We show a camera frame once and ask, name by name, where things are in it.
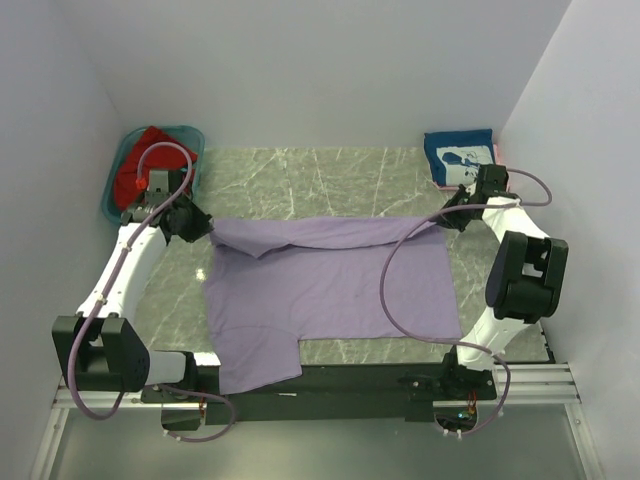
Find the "lilac purple t-shirt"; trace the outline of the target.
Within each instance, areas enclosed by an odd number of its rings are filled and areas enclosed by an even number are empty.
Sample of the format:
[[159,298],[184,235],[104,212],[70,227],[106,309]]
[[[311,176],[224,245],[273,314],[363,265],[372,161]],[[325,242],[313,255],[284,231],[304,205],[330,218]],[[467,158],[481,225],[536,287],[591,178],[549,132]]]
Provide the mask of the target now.
[[461,336],[445,235],[416,217],[228,218],[210,240],[224,394],[298,377],[303,340]]

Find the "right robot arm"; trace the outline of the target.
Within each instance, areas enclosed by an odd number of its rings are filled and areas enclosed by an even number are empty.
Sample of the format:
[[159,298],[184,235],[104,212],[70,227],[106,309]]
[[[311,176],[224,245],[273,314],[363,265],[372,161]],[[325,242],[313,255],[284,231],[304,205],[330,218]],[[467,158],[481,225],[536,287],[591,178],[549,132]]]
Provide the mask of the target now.
[[480,208],[447,213],[438,224],[462,232],[470,221],[481,220],[499,248],[485,286],[486,308],[463,344],[452,347],[443,360],[439,387],[452,399],[486,386],[493,355],[528,326],[555,313],[569,253],[567,242],[541,230],[515,196],[461,186],[445,206],[471,204]]

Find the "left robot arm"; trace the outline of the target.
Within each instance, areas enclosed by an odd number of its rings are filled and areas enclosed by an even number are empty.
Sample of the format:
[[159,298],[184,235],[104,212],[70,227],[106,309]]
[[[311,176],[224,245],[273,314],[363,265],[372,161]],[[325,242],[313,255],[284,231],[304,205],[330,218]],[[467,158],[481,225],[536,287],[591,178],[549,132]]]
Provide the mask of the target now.
[[52,337],[69,389],[127,393],[164,384],[179,402],[199,392],[193,355],[147,349],[133,321],[148,277],[171,238],[192,243],[208,235],[212,217],[182,195],[139,230],[151,213],[150,204],[125,212],[98,283],[75,314],[59,316],[53,324]]

